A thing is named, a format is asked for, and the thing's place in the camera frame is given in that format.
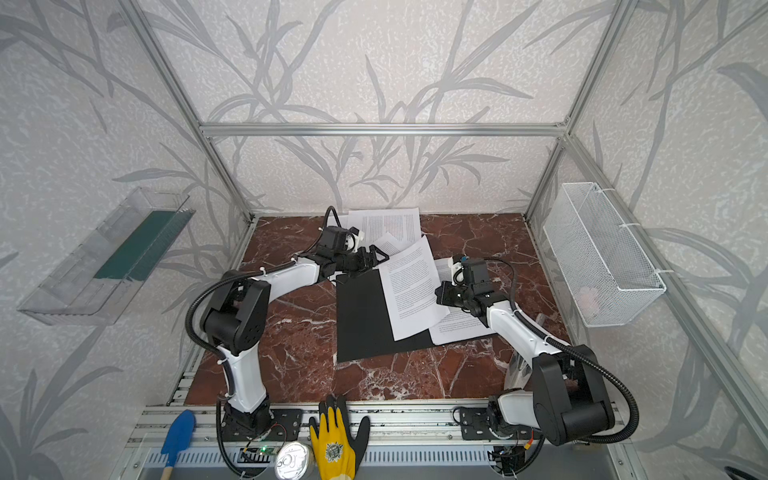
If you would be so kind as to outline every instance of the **wall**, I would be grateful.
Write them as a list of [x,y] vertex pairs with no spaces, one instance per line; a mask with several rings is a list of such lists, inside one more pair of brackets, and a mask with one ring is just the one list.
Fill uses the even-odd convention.
[[[0,5],[3,478],[110,475],[139,412],[170,395],[190,296],[220,278],[246,226],[132,34],[109,28],[117,10]],[[186,191],[197,212],[118,322],[46,326],[18,313],[138,185]]]
[[[768,392],[768,3],[660,2],[638,8],[575,132]],[[565,158],[535,236],[571,330],[637,397],[633,443],[649,478],[768,476],[765,452],[664,300],[624,327],[586,330],[541,224],[554,186],[583,177]]]
[[[203,121],[555,123],[614,0],[141,4]],[[523,211],[552,139],[455,140],[234,137],[218,147],[258,211]]]

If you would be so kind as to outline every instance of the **gray floor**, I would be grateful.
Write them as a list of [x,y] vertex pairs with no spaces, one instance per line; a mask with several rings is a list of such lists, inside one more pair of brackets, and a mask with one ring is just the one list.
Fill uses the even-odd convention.
[[[141,474],[141,480],[158,480],[162,474],[160,468],[147,468]],[[472,478],[472,480],[496,480],[500,475],[490,467],[370,467],[361,468],[356,480],[392,480],[393,478],[419,478],[420,480],[453,480]],[[172,480],[227,480],[237,478],[226,468],[178,468],[171,476]],[[319,476],[307,477],[317,480]],[[567,478],[568,480],[617,480],[611,457],[603,445],[546,445],[536,461],[518,478]],[[259,480],[274,480],[273,470],[268,468]]]

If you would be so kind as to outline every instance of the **red marble tabletop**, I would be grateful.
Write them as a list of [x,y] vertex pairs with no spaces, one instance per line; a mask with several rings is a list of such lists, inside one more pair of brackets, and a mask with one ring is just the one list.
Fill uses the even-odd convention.
[[[516,262],[516,301],[545,327],[568,340],[522,215],[422,215],[422,232],[435,258],[463,253]],[[242,271],[286,262],[317,237],[322,217],[263,217]],[[489,265],[508,287],[508,267]],[[350,400],[484,398],[501,392],[513,349],[501,337],[468,340],[408,353],[336,362],[336,294],[330,282],[308,286],[270,304],[259,343],[261,376],[272,402],[316,402],[329,393]],[[215,358],[206,354],[185,403],[213,405],[225,390]]]

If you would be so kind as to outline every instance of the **yellow glove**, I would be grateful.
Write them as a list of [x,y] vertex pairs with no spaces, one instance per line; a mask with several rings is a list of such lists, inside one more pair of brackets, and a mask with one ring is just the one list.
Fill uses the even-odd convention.
[[320,425],[310,418],[310,438],[322,480],[352,480],[368,447],[371,422],[364,417],[357,437],[349,432],[349,413],[343,396],[328,396],[319,404]]

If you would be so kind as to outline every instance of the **tin can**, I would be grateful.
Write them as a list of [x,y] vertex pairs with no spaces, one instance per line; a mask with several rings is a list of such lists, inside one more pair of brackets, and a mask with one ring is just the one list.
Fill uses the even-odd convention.
[[279,480],[299,480],[315,470],[315,455],[302,442],[286,443],[275,458],[275,476]]

